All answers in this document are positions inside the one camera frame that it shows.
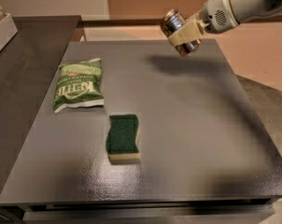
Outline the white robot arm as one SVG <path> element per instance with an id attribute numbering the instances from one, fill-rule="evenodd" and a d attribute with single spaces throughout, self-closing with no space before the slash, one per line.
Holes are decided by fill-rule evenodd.
<path id="1" fill-rule="evenodd" d="M 198 40 L 204 33 L 221 34 L 241 23 L 281 13 L 282 0 L 207 0 L 168 40 L 176 47 Z"/>

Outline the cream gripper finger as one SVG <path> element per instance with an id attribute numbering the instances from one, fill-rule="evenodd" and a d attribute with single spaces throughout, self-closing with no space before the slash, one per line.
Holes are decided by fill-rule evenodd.
<path id="1" fill-rule="evenodd" d="M 189 16 L 186 21 L 191 21 L 191 20 L 199 20 L 200 19 L 200 11 L 197 11 L 193 15 Z"/>
<path id="2" fill-rule="evenodd" d="M 189 43 L 204 35 L 204 24 L 201 21 L 191 20 L 183 24 L 177 31 L 172 33 L 168 40 L 173 47 Z"/>

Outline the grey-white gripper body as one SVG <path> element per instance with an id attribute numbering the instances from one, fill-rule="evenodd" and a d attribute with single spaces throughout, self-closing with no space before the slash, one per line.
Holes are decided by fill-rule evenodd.
<path id="1" fill-rule="evenodd" d="M 208 0 L 200 11 L 204 29 L 210 34 L 221 34 L 239 25 L 231 0 Z"/>

